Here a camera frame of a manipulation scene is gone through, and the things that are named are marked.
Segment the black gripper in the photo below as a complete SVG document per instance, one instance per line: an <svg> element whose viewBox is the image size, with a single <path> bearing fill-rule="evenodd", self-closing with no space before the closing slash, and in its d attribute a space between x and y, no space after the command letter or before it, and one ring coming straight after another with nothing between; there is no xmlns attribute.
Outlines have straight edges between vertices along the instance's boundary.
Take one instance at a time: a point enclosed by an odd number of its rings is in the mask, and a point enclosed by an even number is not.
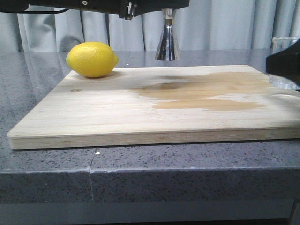
<svg viewBox="0 0 300 225"><path fill-rule="evenodd" d="M149 12L189 6L188 0L80 0L78 2L81 10L116 14L125 20Z"/></svg>

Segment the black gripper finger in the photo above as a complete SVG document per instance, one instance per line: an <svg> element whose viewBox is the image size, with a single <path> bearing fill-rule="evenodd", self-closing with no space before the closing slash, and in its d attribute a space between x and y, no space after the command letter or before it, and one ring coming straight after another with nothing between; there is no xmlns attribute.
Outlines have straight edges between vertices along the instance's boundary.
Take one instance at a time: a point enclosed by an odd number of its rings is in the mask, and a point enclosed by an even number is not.
<svg viewBox="0 0 300 225"><path fill-rule="evenodd" d="M300 84L300 44L270 55L266 58L266 72Z"/></svg>

